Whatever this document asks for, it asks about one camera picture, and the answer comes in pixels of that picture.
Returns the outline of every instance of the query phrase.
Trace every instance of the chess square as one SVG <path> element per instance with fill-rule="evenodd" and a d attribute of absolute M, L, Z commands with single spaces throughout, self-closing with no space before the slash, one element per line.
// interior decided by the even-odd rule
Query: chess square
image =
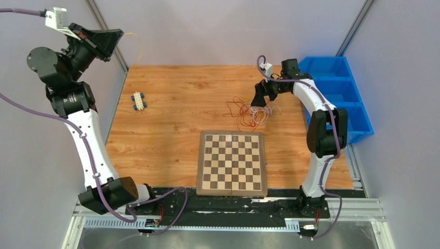
<path fill-rule="evenodd" d="M 267 195 L 263 134 L 204 131 L 201 135 L 198 195 Z"/>

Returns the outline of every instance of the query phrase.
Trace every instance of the small white object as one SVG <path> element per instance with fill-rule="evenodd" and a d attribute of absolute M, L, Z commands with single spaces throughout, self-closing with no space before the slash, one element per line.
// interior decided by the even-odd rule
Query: small white object
<path fill-rule="evenodd" d="M 305 225 L 304 230 L 316 230 L 317 227 L 315 225 Z"/>
<path fill-rule="evenodd" d="M 270 78 L 270 76 L 273 73 L 272 64 L 270 64 L 270 63 L 261 63 L 260 64 L 260 68 L 263 70 L 264 74 Z"/>
<path fill-rule="evenodd" d="M 67 26 L 67 10 L 64 8 L 54 7 L 53 11 L 46 11 L 45 25 L 51 29 L 57 30 L 65 35 L 81 40 Z"/>
<path fill-rule="evenodd" d="M 136 104 L 136 108 L 138 110 L 143 110 L 144 109 L 144 103 L 142 101 L 141 93 L 140 92 L 135 92 L 133 94 L 133 96 L 134 96 L 134 103 Z"/>
<path fill-rule="evenodd" d="M 137 188 L 137 194 L 139 196 L 136 202 L 143 202 L 150 199 L 150 193 L 148 192 L 147 186 L 145 186 L 144 184 L 138 184 L 136 185 L 136 188 Z"/>

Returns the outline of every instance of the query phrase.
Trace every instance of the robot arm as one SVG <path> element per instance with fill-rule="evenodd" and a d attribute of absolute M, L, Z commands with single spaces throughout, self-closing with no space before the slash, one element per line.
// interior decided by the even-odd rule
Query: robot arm
<path fill-rule="evenodd" d="M 302 73 L 296 59 L 285 60 L 281 63 L 282 79 L 270 77 L 272 66 L 269 63 L 259 65 L 266 79 L 255 85 L 255 97 L 251 106 L 266 106 L 264 96 L 275 100 L 279 93 L 290 92 L 296 95 L 307 111 L 311 113 L 310 126 L 307 131 L 307 146 L 311 152 L 309 170 L 306 180 L 300 186 L 300 195 L 296 207 L 300 215 L 314 216 L 316 210 L 325 205 L 323 191 L 328 173 L 337 155 L 337 145 L 333 131 L 327 129 L 330 123 L 330 111 L 335 119 L 335 128 L 340 149 L 347 144 L 348 114 L 343 108 L 337 108 L 330 103 L 316 88 L 313 78 L 308 73 Z"/>
<path fill-rule="evenodd" d="M 68 47 L 54 52 L 46 47 L 33 49 L 27 64 L 46 84 L 46 97 L 59 117 L 67 119 L 82 134 L 66 124 L 78 150 L 85 180 L 86 191 L 79 194 L 80 203 L 99 214 L 108 212 L 102 203 L 98 188 L 109 206 L 117 209 L 128 203 L 142 202 L 150 198 L 147 185 L 136 185 L 131 177 L 120 178 L 113 167 L 99 128 L 98 111 L 90 86 L 78 79 L 95 58 L 109 61 L 116 45 L 123 36 L 122 30 L 93 31 L 72 23 L 65 25 L 65 9 L 46 11 L 46 26 L 66 35 Z M 90 145 L 97 173 L 92 170 L 91 160 L 83 143 L 86 136 Z"/>

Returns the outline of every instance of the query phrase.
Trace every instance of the blue storage bin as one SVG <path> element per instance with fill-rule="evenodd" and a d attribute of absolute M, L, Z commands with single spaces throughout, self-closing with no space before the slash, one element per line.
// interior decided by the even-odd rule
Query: blue storage bin
<path fill-rule="evenodd" d="M 374 134 L 345 57 L 306 57 L 299 63 L 299 68 L 301 72 L 312 75 L 316 87 L 332 104 L 347 110 L 349 143 L 355 144 L 365 136 Z M 309 126 L 311 116 L 307 110 L 305 114 Z"/>
<path fill-rule="evenodd" d="M 299 68 L 313 77 L 352 77 L 345 57 L 306 57 Z"/>
<path fill-rule="evenodd" d="M 338 102 L 361 102 L 358 89 L 351 79 L 321 80 L 317 77 L 317 79 L 315 79 L 315 85 L 328 101 L 333 104 Z"/>

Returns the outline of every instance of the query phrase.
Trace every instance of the wooden table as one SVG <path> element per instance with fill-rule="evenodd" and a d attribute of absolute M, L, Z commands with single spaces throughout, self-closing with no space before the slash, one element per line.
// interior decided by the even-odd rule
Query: wooden table
<path fill-rule="evenodd" d="M 120 176 L 151 186 L 196 186 L 200 132 L 237 130 L 226 102 L 234 96 L 250 102 L 261 79 L 255 66 L 132 66 L 107 142 Z M 145 94 L 148 108 L 133 109 L 135 91 Z M 268 187 L 298 188 L 310 160 L 300 101 L 285 93 L 273 104 L 281 112 L 274 109 L 255 130 L 264 133 Z M 343 154 L 326 187 L 353 188 Z"/>

